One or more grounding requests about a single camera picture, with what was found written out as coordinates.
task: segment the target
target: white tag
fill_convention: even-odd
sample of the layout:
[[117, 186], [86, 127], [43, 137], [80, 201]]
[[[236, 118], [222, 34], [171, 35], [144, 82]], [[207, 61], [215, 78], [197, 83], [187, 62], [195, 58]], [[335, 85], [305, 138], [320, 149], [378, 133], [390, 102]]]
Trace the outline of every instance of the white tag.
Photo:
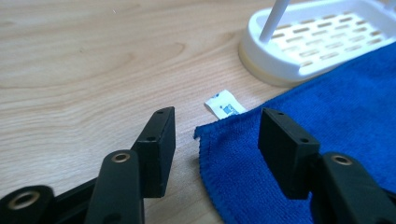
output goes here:
[[231, 115], [238, 115], [247, 111], [227, 90], [214, 95], [206, 101], [205, 104], [212, 110], [218, 119], [225, 119]]

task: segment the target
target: wood grain surface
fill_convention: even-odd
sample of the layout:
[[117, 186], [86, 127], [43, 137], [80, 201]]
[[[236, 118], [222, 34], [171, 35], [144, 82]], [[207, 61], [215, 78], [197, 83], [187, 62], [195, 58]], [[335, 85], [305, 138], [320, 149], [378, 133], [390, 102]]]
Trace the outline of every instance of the wood grain surface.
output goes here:
[[193, 131], [217, 120], [204, 102], [219, 91], [251, 109], [287, 90], [252, 76], [237, 52], [249, 17], [274, 2], [0, 0], [0, 197], [32, 185], [59, 195], [96, 177], [172, 105], [177, 149], [146, 222], [222, 222]]

